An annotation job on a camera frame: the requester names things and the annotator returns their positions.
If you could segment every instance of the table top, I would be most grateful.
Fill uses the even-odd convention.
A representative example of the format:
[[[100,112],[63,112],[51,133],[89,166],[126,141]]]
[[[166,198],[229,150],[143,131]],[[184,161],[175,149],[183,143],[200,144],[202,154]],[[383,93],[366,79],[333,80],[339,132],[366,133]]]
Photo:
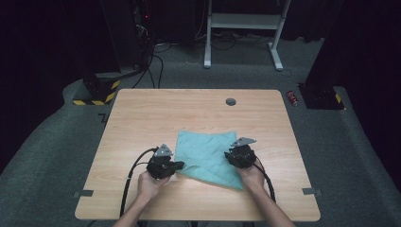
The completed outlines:
[[[226,104],[234,98],[236,105]],[[288,113],[275,90],[122,89],[118,92],[101,138],[76,217],[118,219],[124,186],[132,164],[149,148],[175,150],[179,131],[223,133],[256,139],[251,145],[274,186],[277,204],[291,220],[315,221],[320,211]],[[147,162],[151,153],[143,157]],[[133,173],[126,207],[136,196]],[[176,173],[140,219],[264,220],[248,192],[202,183]]]

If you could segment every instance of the red can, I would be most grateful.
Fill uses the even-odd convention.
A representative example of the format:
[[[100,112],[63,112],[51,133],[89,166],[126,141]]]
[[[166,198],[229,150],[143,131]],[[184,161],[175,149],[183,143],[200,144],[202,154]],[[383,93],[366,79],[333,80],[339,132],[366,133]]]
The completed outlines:
[[[292,91],[287,92],[287,97],[289,102],[292,104],[292,106],[298,106],[298,98],[295,96],[295,94]]]

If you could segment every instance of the turquoise fabric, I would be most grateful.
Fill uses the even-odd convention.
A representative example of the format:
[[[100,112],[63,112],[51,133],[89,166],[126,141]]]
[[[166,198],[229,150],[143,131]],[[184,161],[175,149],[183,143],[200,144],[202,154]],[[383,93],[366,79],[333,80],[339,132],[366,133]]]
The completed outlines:
[[[236,132],[204,134],[180,131],[177,138],[175,161],[185,162],[178,172],[207,183],[242,190],[242,181],[235,167],[224,156],[236,140]]]

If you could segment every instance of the white metal stand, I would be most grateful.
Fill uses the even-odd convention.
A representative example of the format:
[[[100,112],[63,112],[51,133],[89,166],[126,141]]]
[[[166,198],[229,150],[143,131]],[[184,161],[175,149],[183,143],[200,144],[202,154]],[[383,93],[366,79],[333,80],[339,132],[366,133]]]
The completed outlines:
[[[225,28],[249,28],[276,30],[273,43],[269,43],[269,50],[277,71],[283,70],[283,64],[277,53],[277,44],[280,40],[281,31],[286,21],[287,12],[291,0],[287,0],[281,15],[259,15],[259,14],[233,14],[233,13],[212,13],[212,0],[209,0],[207,16],[206,46],[204,51],[204,67],[212,66],[211,36],[212,27]]]

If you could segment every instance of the person's left hand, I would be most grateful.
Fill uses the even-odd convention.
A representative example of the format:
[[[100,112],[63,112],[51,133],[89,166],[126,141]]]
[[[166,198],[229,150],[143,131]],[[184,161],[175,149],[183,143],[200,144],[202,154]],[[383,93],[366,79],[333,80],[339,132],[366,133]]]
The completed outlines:
[[[160,191],[160,188],[170,180],[171,176],[156,180],[145,171],[139,175],[138,179],[138,197],[145,197],[148,200],[154,199]]]

